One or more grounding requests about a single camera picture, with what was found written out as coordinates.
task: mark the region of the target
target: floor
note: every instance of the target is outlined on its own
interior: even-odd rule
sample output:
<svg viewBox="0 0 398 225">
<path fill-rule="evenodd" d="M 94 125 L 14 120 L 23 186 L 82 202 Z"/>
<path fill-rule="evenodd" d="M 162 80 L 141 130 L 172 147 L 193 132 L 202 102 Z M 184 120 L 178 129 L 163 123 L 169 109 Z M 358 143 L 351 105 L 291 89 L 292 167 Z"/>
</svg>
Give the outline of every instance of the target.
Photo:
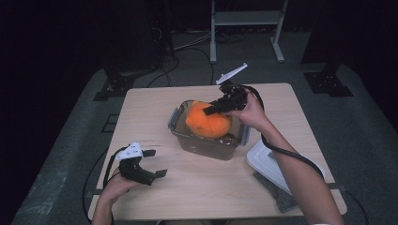
<svg viewBox="0 0 398 225">
<path fill-rule="evenodd" d="M 173 39 L 178 47 L 201 35 L 174 34 Z M 394 224 L 398 220 L 398 134 L 363 87 L 360 76 L 345 65 L 340 66 L 337 76 L 353 97 L 312 92 L 303 74 L 319 71 L 324 65 L 300 63 L 309 35 L 282 32 L 282 64 L 269 43 L 270 32 L 223 37 L 229 41 L 217 45 L 216 64 L 208 61 L 208 42 L 200 42 L 176 52 L 177 60 L 165 57 L 162 69 L 137 78 L 132 88 L 211 85 L 243 63 L 248 67 L 234 77 L 235 83 L 290 83 L 336 182 L 359 200 L 370 224 Z M 124 100 L 109 97 L 94 101 L 105 82 L 102 69 L 93 74 L 12 224 L 89 223 L 84 209 L 91 201 L 103 153 L 112 139 L 113 125 L 105 130 L 104 125 L 110 115 L 120 112 Z M 360 206 L 345 193 L 344 199 L 346 224 L 364 224 Z M 116 224 L 152 225 L 156 221 Z M 306 222 L 294 217 L 282 219 L 281 224 Z"/>
</svg>

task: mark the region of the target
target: transparent plastic container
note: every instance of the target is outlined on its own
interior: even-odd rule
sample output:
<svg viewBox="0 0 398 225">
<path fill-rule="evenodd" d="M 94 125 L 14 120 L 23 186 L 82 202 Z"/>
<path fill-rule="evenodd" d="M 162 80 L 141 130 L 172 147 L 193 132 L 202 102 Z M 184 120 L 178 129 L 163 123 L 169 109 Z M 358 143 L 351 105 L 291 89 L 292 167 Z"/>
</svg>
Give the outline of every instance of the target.
<svg viewBox="0 0 398 225">
<path fill-rule="evenodd" d="M 228 133 L 217 139 L 198 136 L 191 132 L 185 123 L 193 100 L 184 101 L 173 111 L 168 128 L 177 136 L 181 148 L 201 156 L 229 160 L 239 145 L 245 145 L 249 139 L 250 128 L 233 117 Z"/>
</svg>

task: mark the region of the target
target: person's hand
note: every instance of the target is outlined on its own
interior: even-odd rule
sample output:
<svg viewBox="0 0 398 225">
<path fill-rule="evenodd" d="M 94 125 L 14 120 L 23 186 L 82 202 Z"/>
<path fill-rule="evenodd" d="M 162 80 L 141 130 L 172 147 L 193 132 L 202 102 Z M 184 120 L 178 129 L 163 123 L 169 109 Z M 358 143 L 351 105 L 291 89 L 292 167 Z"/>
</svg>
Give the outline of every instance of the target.
<svg viewBox="0 0 398 225">
<path fill-rule="evenodd" d="M 109 179 L 108 184 L 105 189 L 102 191 L 100 198 L 103 201 L 107 201 L 109 203 L 115 203 L 117 199 L 128 192 L 131 188 L 139 186 L 140 183 L 128 180 L 124 178 L 119 169 L 114 171 L 114 174 L 111 179 Z"/>
<path fill-rule="evenodd" d="M 268 118 L 266 117 L 263 109 L 261 108 L 260 103 L 258 102 L 257 98 L 254 94 L 245 89 L 246 93 L 248 94 L 247 100 L 248 103 L 246 107 L 242 111 L 231 111 L 226 112 L 226 115 L 232 115 L 237 117 L 242 123 L 248 125 L 251 128 L 259 129 L 265 123 L 269 122 Z"/>
</svg>

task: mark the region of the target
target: orange plush toy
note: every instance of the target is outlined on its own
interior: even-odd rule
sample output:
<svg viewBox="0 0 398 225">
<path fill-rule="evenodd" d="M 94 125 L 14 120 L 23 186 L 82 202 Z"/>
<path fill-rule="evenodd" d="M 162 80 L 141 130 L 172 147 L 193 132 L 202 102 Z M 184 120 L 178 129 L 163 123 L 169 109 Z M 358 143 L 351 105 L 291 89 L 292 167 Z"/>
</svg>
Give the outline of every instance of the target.
<svg viewBox="0 0 398 225">
<path fill-rule="evenodd" d="M 232 126 L 232 118 L 220 113 L 205 115 L 203 109 L 209 106 L 211 106 L 209 103 L 194 101 L 185 122 L 196 135 L 205 138 L 220 138 L 228 133 Z"/>
</svg>

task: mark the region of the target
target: table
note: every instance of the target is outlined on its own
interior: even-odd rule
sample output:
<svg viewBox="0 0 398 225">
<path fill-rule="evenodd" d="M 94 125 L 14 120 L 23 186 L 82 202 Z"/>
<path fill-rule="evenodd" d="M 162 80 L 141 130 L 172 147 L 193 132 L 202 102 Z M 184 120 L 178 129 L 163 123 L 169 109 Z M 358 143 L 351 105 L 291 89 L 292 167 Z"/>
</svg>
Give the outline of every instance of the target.
<svg viewBox="0 0 398 225">
<path fill-rule="evenodd" d="M 327 162 L 288 83 L 247 84 L 258 90 L 269 119 L 284 137 L 306 157 L 325 169 L 327 183 L 334 183 Z M 246 153 L 260 139 L 251 130 L 245 146 L 239 146 L 232 159 L 202 157 L 181 149 L 177 137 L 167 127 L 175 108 L 188 99 L 212 101 L 220 98 L 219 86 L 188 86 L 131 89 L 125 98 L 108 150 L 98 189 L 111 155 L 137 141 L 143 150 L 156 149 L 140 166 L 155 172 L 168 169 L 152 186 L 139 186 L 123 195 L 114 205 L 115 219 L 159 220 L 199 218 L 275 218 L 301 216 L 299 209 L 282 214 L 268 191 L 253 177 Z M 333 189 L 340 212 L 346 212 L 344 199 Z M 92 217 L 98 196 L 94 196 Z"/>
</svg>

